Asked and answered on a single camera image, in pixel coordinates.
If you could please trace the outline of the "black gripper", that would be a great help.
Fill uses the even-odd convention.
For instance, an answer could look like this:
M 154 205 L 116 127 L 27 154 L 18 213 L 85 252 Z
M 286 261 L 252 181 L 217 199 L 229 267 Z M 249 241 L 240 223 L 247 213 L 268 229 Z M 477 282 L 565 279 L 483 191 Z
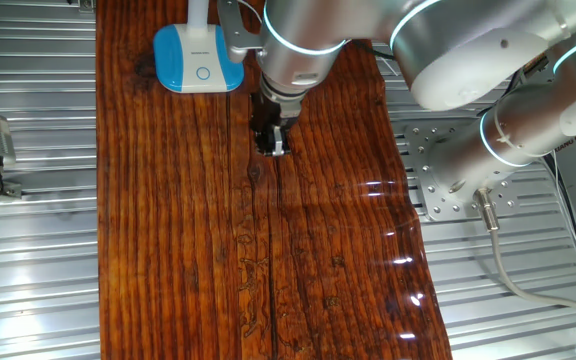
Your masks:
M 273 101 L 262 92 L 253 93 L 250 128 L 257 132 L 255 143 L 260 154 L 280 157 L 291 153 L 289 130 L 301 113 L 301 102 L 295 99 Z

